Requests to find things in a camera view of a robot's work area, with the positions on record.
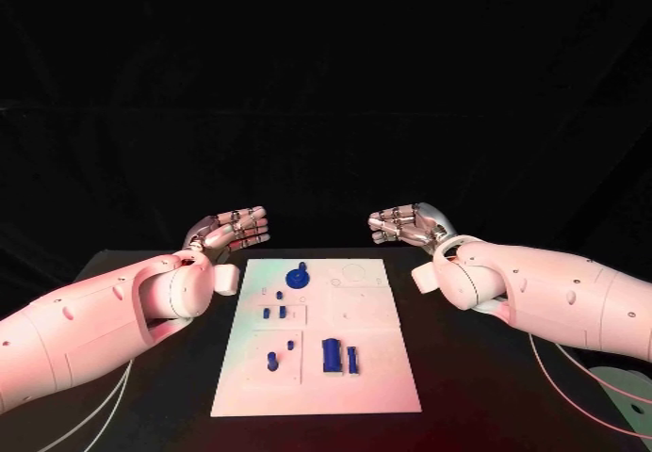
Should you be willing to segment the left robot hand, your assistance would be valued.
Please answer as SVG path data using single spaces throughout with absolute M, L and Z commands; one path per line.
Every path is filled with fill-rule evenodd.
M 255 206 L 206 216 L 190 228 L 181 248 L 200 252 L 213 264 L 223 264 L 235 251 L 268 240 L 266 210 Z

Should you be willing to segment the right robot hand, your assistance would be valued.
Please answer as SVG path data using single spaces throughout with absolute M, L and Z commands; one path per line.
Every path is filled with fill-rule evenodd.
M 445 215 L 425 202 L 373 212 L 367 226 L 374 244 L 403 242 L 426 254 L 432 254 L 438 245 L 457 236 Z

